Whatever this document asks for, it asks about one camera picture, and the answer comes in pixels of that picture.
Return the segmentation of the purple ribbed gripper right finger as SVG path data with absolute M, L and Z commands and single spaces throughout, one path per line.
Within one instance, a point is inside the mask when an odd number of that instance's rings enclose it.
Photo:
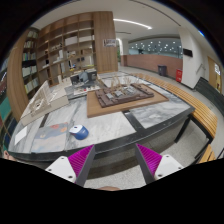
M 135 146 L 135 155 L 147 184 L 183 169 L 171 155 L 162 156 L 140 144 Z

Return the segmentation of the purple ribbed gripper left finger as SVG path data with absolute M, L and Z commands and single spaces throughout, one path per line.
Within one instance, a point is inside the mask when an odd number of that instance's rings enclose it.
M 46 171 L 83 187 L 94 157 L 95 146 L 90 145 L 69 157 L 60 156 L 46 168 Z

